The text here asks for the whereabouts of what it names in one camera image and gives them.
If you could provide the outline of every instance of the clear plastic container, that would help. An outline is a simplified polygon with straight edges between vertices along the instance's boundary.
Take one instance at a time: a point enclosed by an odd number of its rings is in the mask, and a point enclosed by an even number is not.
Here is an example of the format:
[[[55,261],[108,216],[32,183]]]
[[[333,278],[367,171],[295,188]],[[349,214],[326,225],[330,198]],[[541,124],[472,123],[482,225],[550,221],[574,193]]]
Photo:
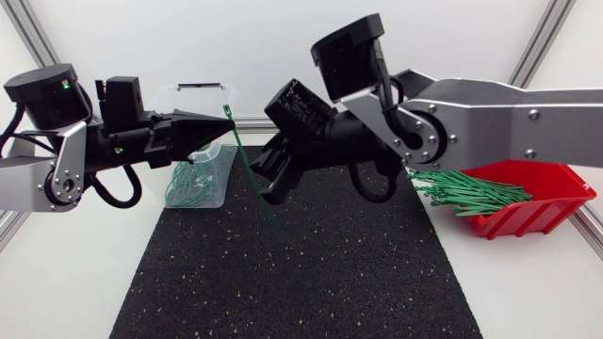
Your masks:
[[[235,108],[238,92],[232,85],[166,86],[160,89],[145,109],[172,113],[179,109],[188,113],[225,118],[222,106]],[[142,182],[166,208],[218,208],[224,204],[226,187],[236,145],[219,137],[190,155],[193,164],[174,162],[161,169],[139,165]]]

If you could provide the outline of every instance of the black rubber mat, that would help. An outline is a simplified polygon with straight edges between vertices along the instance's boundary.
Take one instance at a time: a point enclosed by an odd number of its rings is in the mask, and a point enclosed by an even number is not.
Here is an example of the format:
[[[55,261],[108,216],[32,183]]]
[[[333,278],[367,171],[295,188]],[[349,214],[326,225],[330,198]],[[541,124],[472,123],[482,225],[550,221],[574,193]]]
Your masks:
[[[111,337],[481,337],[402,176],[373,204],[344,168],[307,172],[273,209],[288,241],[237,154],[222,208],[164,210]]]

